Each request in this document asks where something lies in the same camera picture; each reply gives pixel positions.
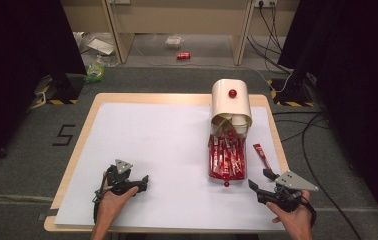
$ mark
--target white paper sheet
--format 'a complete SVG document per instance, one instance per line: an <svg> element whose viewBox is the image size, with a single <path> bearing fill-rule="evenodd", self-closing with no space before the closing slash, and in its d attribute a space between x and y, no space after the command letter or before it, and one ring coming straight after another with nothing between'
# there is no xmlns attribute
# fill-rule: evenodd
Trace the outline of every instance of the white paper sheet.
<svg viewBox="0 0 378 240"><path fill-rule="evenodd" d="M246 143L248 178L272 191L253 148L260 143L271 168L280 173L266 108L252 107ZM208 177L210 107L164 104L103 104L55 220L57 225L93 225L94 191L115 159L132 163L130 180L149 175L148 189L131 198L113 226L282 230L248 187Z"/></svg>

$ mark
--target human hand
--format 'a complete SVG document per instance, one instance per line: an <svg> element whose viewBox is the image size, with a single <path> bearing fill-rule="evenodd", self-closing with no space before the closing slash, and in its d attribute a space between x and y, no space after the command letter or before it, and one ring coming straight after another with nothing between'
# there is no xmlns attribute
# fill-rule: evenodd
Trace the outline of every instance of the human hand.
<svg viewBox="0 0 378 240"><path fill-rule="evenodd" d="M111 191L107 191L102 197L99 203L97 221L92 230L92 240L104 239L108 232L111 223L120 214L121 209L124 207L126 202L134 196L138 187L133 187L129 189L123 195L115 195Z"/></svg>
<svg viewBox="0 0 378 240"><path fill-rule="evenodd" d="M310 192L302 190L302 201L310 201ZM294 240L313 239L311 235L311 212L302 204L293 212L285 212L278 205L267 202L266 206L274 212L277 217L272 220L273 223L282 222L286 231Z"/></svg>

